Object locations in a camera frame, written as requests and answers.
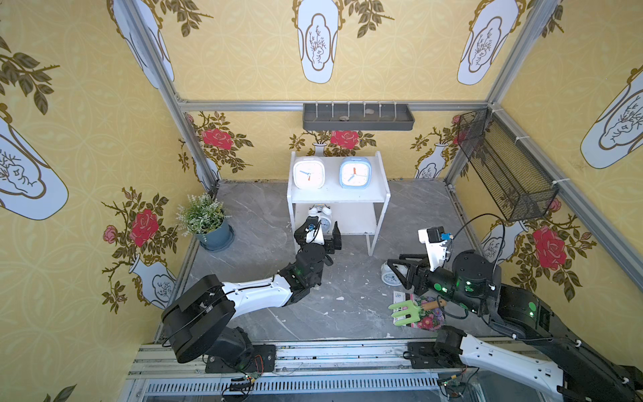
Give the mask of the white twin-bell clock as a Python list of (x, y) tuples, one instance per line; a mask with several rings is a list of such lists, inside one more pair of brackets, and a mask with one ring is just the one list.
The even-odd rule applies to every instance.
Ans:
[(333, 231), (333, 217), (332, 210), (328, 205), (313, 204), (313, 206), (308, 210), (308, 215), (318, 217), (323, 234), (331, 234)]
[(394, 273), (394, 271), (389, 267), (389, 265), (385, 262), (381, 266), (381, 279), (382, 282), (387, 285), (387, 286), (400, 286), (401, 281), (398, 279), (398, 276)]

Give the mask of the white square alarm clock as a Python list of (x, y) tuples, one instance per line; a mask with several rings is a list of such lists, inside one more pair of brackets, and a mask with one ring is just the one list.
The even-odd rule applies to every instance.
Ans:
[(292, 168), (293, 183), (298, 189), (321, 189), (326, 169), (320, 157), (297, 157)]

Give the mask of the blue square alarm clock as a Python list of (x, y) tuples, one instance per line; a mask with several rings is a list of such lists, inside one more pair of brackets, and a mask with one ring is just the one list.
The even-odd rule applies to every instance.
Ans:
[(366, 189), (373, 169), (366, 157), (345, 157), (339, 169), (339, 182), (345, 189)]

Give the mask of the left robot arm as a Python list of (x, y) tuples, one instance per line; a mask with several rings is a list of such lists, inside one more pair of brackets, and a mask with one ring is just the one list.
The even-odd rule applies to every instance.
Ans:
[(243, 370), (255, 359), (249, 335), (242, 328), (230, 328), (229, 322), (262, 309), (298, 303), (322, 284), (323, 269), (333, 264), (331, 255), (343, 246), (338, 223), (326, 236), (318, 217), (307, 218), (294, 239), (300, 246), (296, 259), (273, 276), (228, 282), (208, 275), (164, 310), (163, 345), (172, 349), (179, 363), (207, 356)]

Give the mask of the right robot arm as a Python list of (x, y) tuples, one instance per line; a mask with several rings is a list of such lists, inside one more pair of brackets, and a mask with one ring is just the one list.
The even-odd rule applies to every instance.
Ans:
[(475, 251), (463, 251), (449, 270), (429, 266), (428, 256), (402, 254), (383, 270), (407, 290), (421, 296), (436, 291), (469, 313), (488, 318), (490, 329), (525, 343), (542, 354), (529, 358), (445, 329), (435, 357), (460, 361), (527, 385), (555, 401), (640, 401), (642, 373), (634, 366), (612, 363), (576, 335), (551, 307), (520, 287), (501, 283), (494, 265)]

